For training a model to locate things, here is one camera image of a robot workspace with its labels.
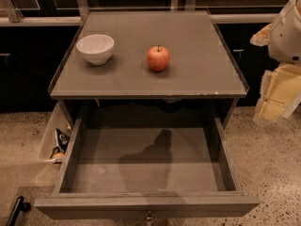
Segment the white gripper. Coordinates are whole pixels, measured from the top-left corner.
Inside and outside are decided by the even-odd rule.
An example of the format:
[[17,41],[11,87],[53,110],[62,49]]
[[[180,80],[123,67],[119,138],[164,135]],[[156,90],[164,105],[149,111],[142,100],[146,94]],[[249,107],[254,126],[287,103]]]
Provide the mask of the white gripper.
[[289,0],[272,24],[253,35],[250,43],[268,44],[269,56],[282,62],[263,74],[253,121],[272,123],[290,118],[301,103],[301,67],[293,65],[301,64],[301,0]]

